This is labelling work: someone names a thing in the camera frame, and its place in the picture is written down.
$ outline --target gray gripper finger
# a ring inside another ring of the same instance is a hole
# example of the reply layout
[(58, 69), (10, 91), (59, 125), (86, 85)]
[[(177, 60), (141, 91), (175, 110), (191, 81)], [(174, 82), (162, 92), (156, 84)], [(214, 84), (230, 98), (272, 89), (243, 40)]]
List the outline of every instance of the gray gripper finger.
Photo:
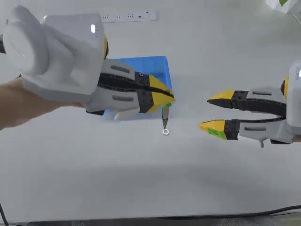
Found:
[(97, 87), (91, 101), (84, 103), (87, 112), (110, 110), (116, 113), (115, 119), (134, 116), (140, 111), (136, 92), (119, 92)]
[(257, 140), (264, 147), (266, 139), (291, 144), (295, 135), (287, 130), (285, 119), (274, 119), (269, 122), (241, 122), (239, 136)]

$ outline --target electrical outlet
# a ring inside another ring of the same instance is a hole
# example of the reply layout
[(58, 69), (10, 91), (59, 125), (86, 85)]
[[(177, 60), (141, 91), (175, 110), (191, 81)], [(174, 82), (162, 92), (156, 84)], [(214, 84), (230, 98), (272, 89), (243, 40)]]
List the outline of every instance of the electrical outlet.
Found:
[(128, 21), (154, 21), (157, 20), (156, 11), (134, 12), (130, 14)]
[(103, 14), (102, 17), (104, 23), (154, 21), (157, 20), (157, 12), (154, 10), (146, 10), (142, 12), (131, 12), (123, 14)]

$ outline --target blue tray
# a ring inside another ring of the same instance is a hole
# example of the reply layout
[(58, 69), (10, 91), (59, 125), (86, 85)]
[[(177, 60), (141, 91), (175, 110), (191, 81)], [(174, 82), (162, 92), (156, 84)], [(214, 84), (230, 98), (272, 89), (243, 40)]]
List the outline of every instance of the blue tray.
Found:
[[(166, 56), (145, 56), (145, 57), (133, 57), (133, 58), (120, 58), (111, 59), (118, 60), (125, 64), (131, 65), (135, 68), (135, 71), (144, 74), (151, 74), (161, 82), (163, 82), (169, 89), (172, 90), (171, 80), (168, 68), (168, 62)], [(111, 114), (110, 111), (105, 111), (105, 115)], [(137, 114), (133, 119), (149, 119), (160, 118), (161, 112), (151, 114)]]

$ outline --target white tabletop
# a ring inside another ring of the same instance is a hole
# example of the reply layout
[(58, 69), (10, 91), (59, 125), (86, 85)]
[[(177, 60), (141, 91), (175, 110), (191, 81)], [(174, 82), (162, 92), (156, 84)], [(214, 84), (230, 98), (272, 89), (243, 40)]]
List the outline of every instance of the white tabletop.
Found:
[[(33, 1), (28, 6), (40, 18), (80, 12), (84, 4), (39, 2), (39, 13)], [(138, 0), (109, 2), (122, 8)], [(198, 128), (213, 119), (263, 117), (206, 100), (227, 89), (280, 86), (301, 58), (293, 15), (270, 10), (264, 0), (139, 2), (155, 7), (159, 20), (106, 24), (110, 57), (167, 56), (176, 97), (170, 135), (161, 134), (160, 113), (112, 121), (72, 107), (3, 130), (0, 201), (8, 220), (231, 214), (301, 204), (300, 144), (261, 149)], [(108, 4), (103, 9), (112, 10)], [(5, 56), (0, 68), (1, 82), (18, 75)]]

